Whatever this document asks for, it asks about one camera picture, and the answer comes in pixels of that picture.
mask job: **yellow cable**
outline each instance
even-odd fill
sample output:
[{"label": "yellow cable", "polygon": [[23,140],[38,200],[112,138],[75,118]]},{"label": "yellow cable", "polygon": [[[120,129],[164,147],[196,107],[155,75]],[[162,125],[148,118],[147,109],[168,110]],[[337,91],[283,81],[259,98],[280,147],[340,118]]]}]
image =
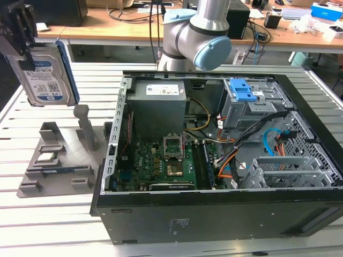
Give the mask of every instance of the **yellow cable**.
[{"label": "yellow cable", "polygon": [[190,98],[190,99],[192,99],[193,101],[196,101],[202,108],[204,108],[204,110],[206,111],[206,113],[207,113],[207,121],[206,121],[206,123],[205,123],[205,125],[204,126],[201,126],[201,127],[193,127],[193,128],[185,128],[184,130],[185,131],[196,131],[196,130],[202,130],[203,128],[205,128],[205,127],[207,127],[208,125],[209,125],[209,123],[210,123],[210,121],[211,121],[211,114],[210,114],[210,112],[207,110],[207,108],[202,104],[202,103],[200,103],[198,100],[196,100],[196,99],[194,99],[194,98]]}]

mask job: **hard drive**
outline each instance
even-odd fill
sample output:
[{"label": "hard drive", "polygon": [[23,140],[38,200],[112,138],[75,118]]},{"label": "hard drive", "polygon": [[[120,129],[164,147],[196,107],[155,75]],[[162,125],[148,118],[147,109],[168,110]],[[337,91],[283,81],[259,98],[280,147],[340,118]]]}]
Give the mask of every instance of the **hard drive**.
[{"label": "hard drive", "polygon": [[80,97],[64,45],[58,41],[36,43],[29,46],[29,49],[35,65],[34,71],[22,70],[19,60],[13,56],[8,57],[29,103],[39,107],[77,104]]}]

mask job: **cpu chip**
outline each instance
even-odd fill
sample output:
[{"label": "cpu chip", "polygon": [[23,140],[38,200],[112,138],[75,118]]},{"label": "cpu chip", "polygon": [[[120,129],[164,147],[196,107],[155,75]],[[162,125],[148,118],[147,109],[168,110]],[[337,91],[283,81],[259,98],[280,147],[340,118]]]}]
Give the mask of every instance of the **cpu chip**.
[{"label": "cpu chip", "polygon": [[182,162],[169,161],[167,162],[167,176],[183,176]]}]

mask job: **power supply label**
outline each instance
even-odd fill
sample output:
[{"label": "power supply label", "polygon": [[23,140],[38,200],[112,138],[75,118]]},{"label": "power supply label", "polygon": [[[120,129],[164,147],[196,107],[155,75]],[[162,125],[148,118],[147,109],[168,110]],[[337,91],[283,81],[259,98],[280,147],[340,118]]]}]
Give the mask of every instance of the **power supply label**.
[{"label": "power supply label", "polygon": [[179,95],[178,85],[149,84],[146,86],[147,95]]}]

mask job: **sticker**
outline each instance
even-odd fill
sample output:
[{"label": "sticker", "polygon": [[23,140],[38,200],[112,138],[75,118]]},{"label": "sticker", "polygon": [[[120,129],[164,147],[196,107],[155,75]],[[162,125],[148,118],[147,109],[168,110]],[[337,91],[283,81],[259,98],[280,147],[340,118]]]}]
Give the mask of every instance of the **sticker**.
[{"label": "sticker", "polygon": [[182,230],[189,225],[189,218],[174,218],[169,221],[168,233],[170,235],[178,235]]},{"label": "sticker", "polygon": [[25,76],[33,94],[41,100],[53,101],[63,97],[58,81],[52,76],[51,62],[35,62],[34,71],[26,71]]},{"label": "sticker", "polygon": [[262,93],[262,91],[252,91],[253,95],[259,95],[259,96],[264,96],[264,94]]},{"label": "sticker", "polygon": [[44,174],[57,173],[57,170],[43,170],[42,173],[44,173]]},{"label": "sticker", "polygon": [[178,85],[149,84],[146,86],[147,95],[179,95]]},{"label": "sticker", "polygon": [[224,126],[224,122],[222,120],[219,120],[218,121],[218,128],[222,130],[223,126]]},{"label": "sticker", "polygon": [[231,179],[231,186],[232,186],[234,189],[237,189],[237,188],[238,188],[238,184],[237,184],[236,181],[234,181],[233,179]]}]

